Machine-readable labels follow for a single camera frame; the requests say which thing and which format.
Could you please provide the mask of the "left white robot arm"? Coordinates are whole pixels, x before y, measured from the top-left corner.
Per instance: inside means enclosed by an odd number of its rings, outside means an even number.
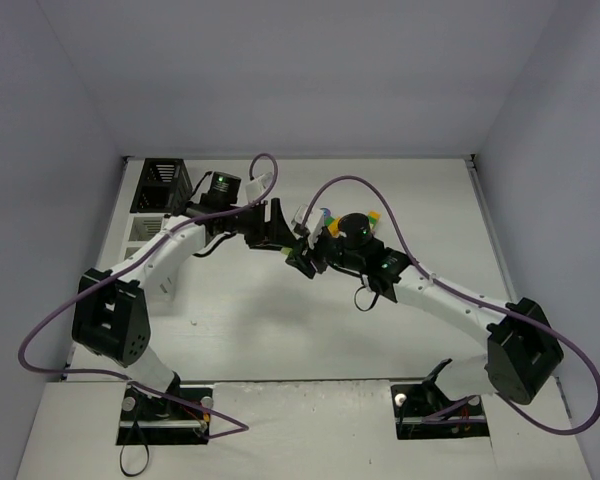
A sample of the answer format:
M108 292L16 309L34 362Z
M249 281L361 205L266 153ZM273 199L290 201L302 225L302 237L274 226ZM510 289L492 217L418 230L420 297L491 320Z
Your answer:
M175 394L179 376L149 345L147 295L224 233L240 234L249 245L265 249L291 240L287 226L275 225L280 213L265 213L265 197L276 180L275 173L265 173L242 184L233 175L216 172L199 201L177 208L131 257L107 271L88 270L79 284L73 340L116 363L125 377L149 387L152 395Z

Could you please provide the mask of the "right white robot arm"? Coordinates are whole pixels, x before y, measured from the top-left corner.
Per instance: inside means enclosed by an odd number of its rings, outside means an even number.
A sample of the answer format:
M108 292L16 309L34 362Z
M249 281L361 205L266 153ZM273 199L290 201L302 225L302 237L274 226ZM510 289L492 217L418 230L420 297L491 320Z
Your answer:
M538 303L481 298L459 286L443 289L405 253L377 239L362 213L342 217L338 235L332 235L322 213L302 206L292 226L300 244L287 262L308 278L328 268L351 275L375 298L429 314L482 348L482 354L465 361L442 361L429 375L428 383L446 399L498 393L528 405L564 358L546 331L549 322Z

